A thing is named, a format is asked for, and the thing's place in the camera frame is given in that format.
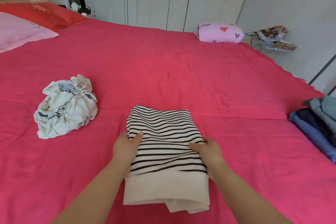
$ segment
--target right hand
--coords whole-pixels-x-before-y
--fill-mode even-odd
[[[200,154],[205,165],[208,167],[208,175],[214,180],[215,171],[222,165],[226,165],[223,158],[222,150],[219,145],[210,137],[203,137],[206,144],[189,143],[191,150],[197,151]]]

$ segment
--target dark blue fabric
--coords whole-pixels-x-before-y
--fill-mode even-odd
[[[320,131],[301,120],[296,112],[291,113],[288,120],[296,124],[306,137],[308,137],[327,158],[336,163],[336,147],[331,145],[328,139]]]
[[[320,131],[324,137],[326,137],[329,142],[336,146],[334,144],[334,134],[330,131],[328,126],[325,124],[323,120],[319,116],[317,116],[311,109],[304,108],[297,110],[296,115],[299,117],[300,120],[303,120],[307,122],[309,125],[316,128],[318,131]]]

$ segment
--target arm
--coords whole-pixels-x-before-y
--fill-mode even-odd
[[[208,167],[208,175],[221,191],[239,224],[292,224],[269,202],[251,188],[225,162],[218,144],[205,137],[206,145],[190,143]]]
[[[140,132],[129,141],[127,133],[121,133],[114,143],[111,162],[51,224],[104,224],[120,184],[131,170],[142,137]]]

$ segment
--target bed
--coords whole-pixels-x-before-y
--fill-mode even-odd
[[[102,170],[132,107],[188,109],[234,171],[294,223],[336,223],[336,166],[287,113],[322,93],[247,44],[89,19],[60,37],[0,54],[0,223],[49,223]],[[33,113],[50,82],[82,74],[98,115],[65,136],[37,137]],[[124,206],[106,223],[236,223],[209,181],[210,209]]]

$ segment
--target left hand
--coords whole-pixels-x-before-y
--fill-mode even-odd
[[[138,153],[142,137],[143,132],[140,132],[132,140],[128,140],[127,132],[123,132],[114,143],[111,162],[124,167],[125,176],[131,171],[131,164]]]

